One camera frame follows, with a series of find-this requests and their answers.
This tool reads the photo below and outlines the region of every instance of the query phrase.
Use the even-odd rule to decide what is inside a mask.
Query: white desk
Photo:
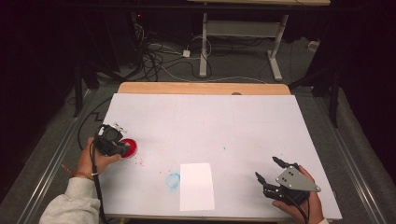
[[[165,94],[142,88],[151,85]],[[180,86],[189,94],[172,94]],[[133,138],[138,150],[131,159],[110,165],[100,175],[107,216],[290,220],[263,196],[254,174],[257,171],[276,184],[276,176],[283,172],[272,161],[277,156],[302,164],[322,188],[319,197],[324,216],[341,218],[294,96],[219,92],[230,86],[242,86],[236,90],[244,92],[242,89],[262,86],[273,90],[283,85],[135,83],[129,90],[144,94],[114,96],[104,123],[117,122],[127,129],[124,137]],[[196,94],[200,88],[217,95]],[[167,178],[180,174],[180,164],[200,162],[211,165],[215,210],[182,212],[180,188],[167,185]]]
[[[208,3],[236,3],[236,4],[260,4],[260,5],[284,5],[317,7],[328,6],[330,0],[189,0],[192,2]],[[204,13],[202,32],[202,53],[200,61],[200,77],[206,77],[207,47],[206,38],[208,35],[231,35],[231,36],[253,36],[253,37],[274,37],[274,47],[267,51],[267,56],[273,75],[276,81],[282,80],[279,66],[276,62],[276,54],[282,40],[283,32],[286,28],[289,15],[283,15],[281,22],[258,22],[258,21],[209,21],[207,13]]]

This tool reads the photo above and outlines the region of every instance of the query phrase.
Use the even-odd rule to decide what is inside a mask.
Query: hand
[[[92,174],[92,162],[90,150],[92,145],[93,137],[88,138],[87,146],[81,151],[81,155],[78,159],[76,172],[82,172],[87,175]],[[120,154],[113,155],[111,157],[104,156],[100,152],[95,151],[95,163],[97,167],[98,174],[101,174],[109,164],[119,161],[121,159]],[[75,177],[86,177],[85,175],[76,174]]]
[[[303,166],[300,166],[300,172],[308,177],[308,179],[315,182],[314,178],[305,170]],[[319,196],[316,192],[311,191],[309,194],[309,216],[308,216],[308,201],[303,202],[300,206],[305,212],[306,216],[309,218],[309,223],[318,224],[320,221],[324,219],[321,202]],[[298,223],[305,223],[303,215],[299,212],[299,210],[293,205],[287,205],[281,201],[273,201],[273,206],[278,207],[280,210],[288,213]]]

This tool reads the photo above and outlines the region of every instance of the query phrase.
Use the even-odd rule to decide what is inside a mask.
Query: gray floor
[[[292,44],[281,45],[276,57],[283,76],[281,83],[289,84],[304,76],[314,56],[313,52],[306,49],[308,42],[301,39]],[[212,77],[209,80],[275,83],[265,55],[265,51],[271,49],[272,44],[269,39],[264,39],[255,47],[235,44],[233,51],[225,56],[216,54],[228,52],[229,47],[219,48],[213,45],[212,55],[209,56],[212,68]],[[184,49],[173,43],[166,43],[165,46],[170,48],[163,49],[167,51],[182,52]],[[170,54],[162,56],[166,60],[176,58]],[[185,61],[193,64],[194,73],[197,75],[198,61]],[[166,71],[162,70],[158,81],[208,81],[192,77],[190,67],[187,63],[175,64]],[[123,72],[127,73],[128,68],[125,67]],[[143,73],[140,73],[134,79],[142,76]],[[0,205],[0,223],[37,223],[50,200],[64,192],[68,176],[62,168],[59,169],[59,165],[64,163],[75,167],[79,154],[78,128],[95,107],[117,91],[118,86],[119,84],[101,79],[97,91],[86,90],[84,108],[78,118],[73,118],[74,94],[70,93],[67,103],[48,124],[35,151]],[[349,110],[342,90],[337,114],[338,129],[334,129],[327,117],[327,97],[314,98],[307,87],[296,88],[292,94],[297,97],[343,215],[343,220],[335,223],[392,223],[396,217],[396,188]],[[95,116],[89,116],[82,126],[80,139],[83,145],[87,136],[92,135],[101,123],[100,119],[106,115],[108,104],[106,102],[95,109],[98,112],[98,121],[95,121]],[[134,220],[134,223],[141,222],[159,221]]]

